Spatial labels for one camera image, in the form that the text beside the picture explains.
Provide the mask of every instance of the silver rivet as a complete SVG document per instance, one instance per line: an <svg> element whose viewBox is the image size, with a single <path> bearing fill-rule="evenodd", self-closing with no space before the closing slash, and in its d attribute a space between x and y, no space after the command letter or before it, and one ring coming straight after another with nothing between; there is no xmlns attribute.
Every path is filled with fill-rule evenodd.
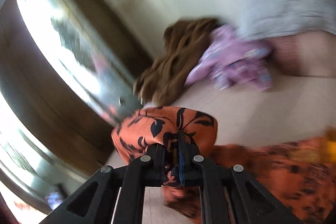
<svg viewBox="0 0 336 224"><path fill-rule="evenodd" d="M141 156L140 160L143 162L148 162L151 160L151 157L149 155L143 155Z"/></svg>
<svg viewBox="0 0 336 224"><path fill-rule="evenodd" d="M235 172L240 173L240 172L242 172L244 170L244 167L242 167L240 164L236 164L235 166L233 166L233 170Z"/></svg>
<svg viewBox="0 0 336 224"><path fill-rule="evenodd" d="M204 157L201 156L201 155L196 155L196 156L194 157L194 161L201 162L201 161L203 161L203 160L204 160Z"/></svg>
<svg viewBox="0 0 336 224"><path fill-rule="evenodd" d="M109 165L105 165L100 169L100 171L104 174L107 174L112 171L112 167Z"/></svg>

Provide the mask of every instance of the orange garment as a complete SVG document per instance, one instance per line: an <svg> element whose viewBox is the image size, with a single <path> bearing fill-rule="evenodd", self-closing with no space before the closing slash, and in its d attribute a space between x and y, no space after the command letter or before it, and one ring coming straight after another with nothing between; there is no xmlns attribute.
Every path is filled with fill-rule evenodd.
<svg viewBox="0 0 336 224"><path fill-rule="evenodd" d="M240 145L215 146L217 121L203 112L157 107L136 111L112 132L115 148L129 163L160 143L167 148L162 187L166 206L201 223L197 187L180 186L177 132L196 145L199 153L225 167L241 164L277 199L307 224L326 218L336 200L335 167L327 155L327 138L247 149Z"/></svg>

